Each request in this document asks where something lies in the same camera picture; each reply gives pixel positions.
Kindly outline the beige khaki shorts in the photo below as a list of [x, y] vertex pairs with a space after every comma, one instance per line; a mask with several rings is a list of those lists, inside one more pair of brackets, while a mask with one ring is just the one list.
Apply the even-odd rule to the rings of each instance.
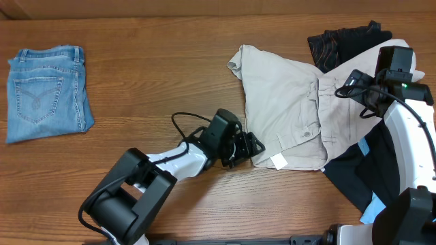
[[272, 157], [281, 154], [286, 169], [318, 170], [368, 134], [380, 119], [362, 119], [362, 105], [334, 92], [355, 69], [374, 76], [382, 46], [407, 43], [388, 40], [327, 73], [255, 46], [240, 46], [228, 68], [243, 84], [246, 129], [266, 148], [252, 158], [253, 165], [274, 168]]

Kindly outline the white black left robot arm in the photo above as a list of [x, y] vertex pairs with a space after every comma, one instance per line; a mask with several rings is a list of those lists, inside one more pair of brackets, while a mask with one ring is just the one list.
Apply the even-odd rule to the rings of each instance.
[[233, 168], [265, 150], [228, 110], [218, 109], [207, 123], [163, 153], [128, 149], [84, 200], [79, 222], [103, 235], [105, 244], [148, 244], [144, 232], [178, 181], [204, 173], [216, 161]]

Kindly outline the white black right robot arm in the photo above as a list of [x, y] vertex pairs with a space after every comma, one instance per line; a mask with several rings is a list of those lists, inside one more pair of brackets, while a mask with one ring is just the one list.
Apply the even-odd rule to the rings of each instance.
[[435, 128], [433, 97], [412, 81], [411, 48], [377, 51], [375, 75], [354, 69], [334, 95], [363, 105], [359, 117], [382, 119], [372, 129], [361, 180], [384, 203], [366, 225], [332, 226], [320, 244], [435, 243]]

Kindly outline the black patterned garment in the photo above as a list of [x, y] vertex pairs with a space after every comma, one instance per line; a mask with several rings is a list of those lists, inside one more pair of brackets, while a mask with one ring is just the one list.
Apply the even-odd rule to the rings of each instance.
[[314, 65], [327, 73], [362, 52], [392, 39], [391, 31], [383, 31], [372, 20], [367, 26], [325, 30], [307, 38]]

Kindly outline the black and blue garment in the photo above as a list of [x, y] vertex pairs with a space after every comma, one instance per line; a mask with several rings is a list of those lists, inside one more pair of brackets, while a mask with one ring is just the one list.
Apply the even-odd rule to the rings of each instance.
[[324, 175], [362, 212], [361, 223], [373, 223], [400, 194], [394, 144], [384, 121], [325, 165]]

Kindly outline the folded blue denim jeans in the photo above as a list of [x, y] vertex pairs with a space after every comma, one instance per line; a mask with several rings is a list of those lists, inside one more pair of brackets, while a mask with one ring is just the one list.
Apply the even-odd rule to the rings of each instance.
[[7, 144], [85, 133], [95, 124], [84, 62], [84, 50], [70, 45], [22, 49], [8, 61]]

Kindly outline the brown cardboard backdrop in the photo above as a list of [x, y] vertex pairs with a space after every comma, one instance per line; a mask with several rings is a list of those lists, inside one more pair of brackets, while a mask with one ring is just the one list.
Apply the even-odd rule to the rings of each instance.
[[434, 0], [1, 0], [10, 20], [434, 11]]

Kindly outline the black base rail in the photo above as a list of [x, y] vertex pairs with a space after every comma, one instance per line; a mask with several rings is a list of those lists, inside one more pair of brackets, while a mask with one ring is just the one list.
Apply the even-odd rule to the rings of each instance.
[[242, 240], [151, 240], [150, 245], [320, 245], [323, 235], [293, 235], [282, 239]]

